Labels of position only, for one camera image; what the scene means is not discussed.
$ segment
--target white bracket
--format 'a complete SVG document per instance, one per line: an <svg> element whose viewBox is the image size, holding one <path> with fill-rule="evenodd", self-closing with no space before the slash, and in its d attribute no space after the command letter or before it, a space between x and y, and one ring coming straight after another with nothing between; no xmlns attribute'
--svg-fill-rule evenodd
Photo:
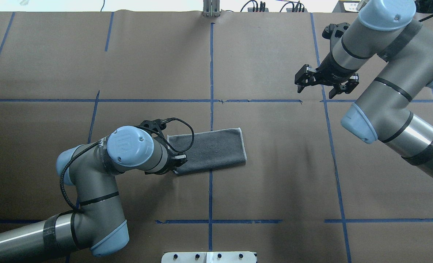
<svg viewBox="0 0 433 263"><path fill-rule="evenodd" d="M256 255L250 251L168 252L161 258L161 263L257 263Z"/></svg>
<svg viewBox="0 0 433 263"><path fill-rule="evenodd" d="M203 16L218 17L220 15L220 0L203 0Z"/></svg>

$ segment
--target white background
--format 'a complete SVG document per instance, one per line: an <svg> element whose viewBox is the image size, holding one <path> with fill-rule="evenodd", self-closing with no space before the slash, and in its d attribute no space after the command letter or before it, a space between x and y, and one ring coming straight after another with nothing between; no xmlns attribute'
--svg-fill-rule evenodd
<svg viewBox="0 0 433 263"><path fill-rule="evenodd" d="M247 0L220 0L222 10L239 12ZM266 0L270 12L278 12L285 4L278 0ZM330 13L338 0L302 0L309 12ZM0 11L65 12L99 11L103 0L0 0ZM202 0L106 0L103 11L127 9L132 11L192 11L203 10Z"/></svg>

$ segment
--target robotic arm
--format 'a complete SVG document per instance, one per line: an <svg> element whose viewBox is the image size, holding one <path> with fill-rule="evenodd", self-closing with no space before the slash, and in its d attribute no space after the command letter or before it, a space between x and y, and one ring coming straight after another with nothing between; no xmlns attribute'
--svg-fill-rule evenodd
<svg viewBox="0 0 433 263"><path fill-rule="evenodd" d="M352 25L325 29L330 53L317 69L304 65L295 84L299 93L309 85L332 85L330 99L350 93L355 72L378 54L387 66L341 124L365 143L380 140L433 177L433 126L406 108L422 88L433 88L433 32L413 20L414 13L412 0L370 0Z"/></svg>
<svg viewBox="0 0 433 263"><path fill-rule="evenodd" d="M165 147L161 130L172 120L179 119L123 126L98 142L61 153L56 168L73 211L0 233L0 262L44 261L84 248L106 256L123 248L129 236L115 176L132 169L164 174L185 163L184 151L176 154ZM68 200L62 182L76 187L80 209Z"/></svg>

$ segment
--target gray cloth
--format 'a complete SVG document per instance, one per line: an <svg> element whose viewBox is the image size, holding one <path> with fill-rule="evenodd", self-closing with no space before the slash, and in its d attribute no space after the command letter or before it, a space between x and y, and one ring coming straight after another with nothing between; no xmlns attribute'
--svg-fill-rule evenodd
<svg viewBox="0 0 433 263"><path fill-rule="evenodd" d="M190 144L191 134L168 136L168 141L183 149ZM195 133L193 146L186 153L188 161L177 167L177 175L245 165L247 160L241 128Z"/></svg>

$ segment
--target white mounting plate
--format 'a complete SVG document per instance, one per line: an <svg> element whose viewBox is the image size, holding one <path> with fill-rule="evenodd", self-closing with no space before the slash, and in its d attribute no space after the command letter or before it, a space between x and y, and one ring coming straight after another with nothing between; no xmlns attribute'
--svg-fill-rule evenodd
<svg viewBox="0 0 433 263"><path fill-rule="evenodd" d="M250 251L168 252L161 258L161 263L257 263L257 257Z"/></svg>

